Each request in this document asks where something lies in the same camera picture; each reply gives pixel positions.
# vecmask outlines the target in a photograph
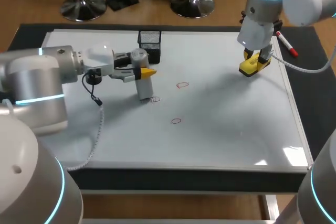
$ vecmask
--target wooden floor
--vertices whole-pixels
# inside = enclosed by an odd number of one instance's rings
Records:
[[[0,0],[0,51],[5,51],[21,23],[71,23],[59,14],[64,0]],[[202,19],[178,17],[167,0],[140,0],[118,12],[108,9],[93,24],[238,26],[246,0],[215,0],[216,9]],[[336,20],[315,25],[321,43],[331,54]],[[278,196],[282,209],[292,196]],[[230,196],[84,196],[85,218],[208,218],[261,219],[255,195]]]

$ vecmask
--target table leg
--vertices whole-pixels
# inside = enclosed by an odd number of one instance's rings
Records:
[[[297,213],[297,196],[293,197],[287,207],[281,212],[275,224],[297,224],[300,220]]]
[[[268,220],[276,220],[279,217],[279,208],[276,195],[263,195],[264,208],[266,218]]]

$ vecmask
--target white cable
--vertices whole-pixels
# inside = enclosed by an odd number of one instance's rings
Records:
[[[91,149],[91,152],[90,152],[90,155],[89,157],[85,160],[84,163],[82,163],[81,165],[78,165],[78,166],[74,166],[74,167],[66,167],[66,170],[68,172],[70,171],[73,171],[73,170],[79,170],[79,169],[82,169],[84,168],[85,166],[88,165],[88,163],[91,161],[93,155],[95,154],[94,152],[96,151],[96,148],[98,146],[98,143],[100,141],[100,134],[102,132],[102,129],[103,129],[103,126],[104,126],[104,120],[105,120],[105,115],[104,115],[104,108],[103,106],[99,106],[99,111],[100,111],[100,120],[99,120],[99,128],[98,128],[98,133],[97,133],[97,136],[96,136],[96,140],[95,140],[95,143],[93,144],[93,147]]]
[[[294,70],[297,70],[297,71],[300,71],[300,72],[304,72],[304,73],[321,73],[325,70],[327,70],[330,65],[331,65],[331,62],[334,60],[335,56],[336,56],[336,46],[334,47],[334,51],[332,52],[332,56],[331,58],[328,60],[328,62],[324,65],[323,68],[320,68],[320,69],[317,69],[317,70],[309,70],[309,69],[304,69],[304,68],[299,68],[297,66],[294,66],[278,57],[276,57],[274,54],[271,54],[273,58],[275,58],[276,60],[280,61],[282,64],[286,65],[287,67],[290,67]]]

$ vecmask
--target red marker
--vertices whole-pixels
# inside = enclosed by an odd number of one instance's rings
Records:
[[[296,52],[296,50],[292,47],[292,45],[288,42],[288,40],[286,40],[286,38],[282,35],[281,32],[277,31],[277,37],[282,41],[282,43],[288,48],[290,54],[294,57],[294,58],[298,58],[299,54],[298,52]]]

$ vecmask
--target black cable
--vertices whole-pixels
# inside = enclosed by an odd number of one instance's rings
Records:
[[[85,85],[85,83],[84,83],[84,79],[85,79],[85,77],[88,76],[88,75],[92,75],[92,76],[94,76],[94,74],[92,74],[90,71],[86,72],[86,73],[83,75],[83,77],[82,77],[82,85],[83,85],[83,87],[86,89],[86,91],[89,92],[91,99],[92,99],[98,106],[102,106],[103,102],[102,102],[98,97],[96,97],[96,96],[93,94],[93,92],[94,92],[94,90],[95,90],[95,89],[94,89],[94,88],[95,88],[95,85],[92,85],[92,90],[90,91],[90,90],[88,89],[88,87],[86,87],[86,85]]]

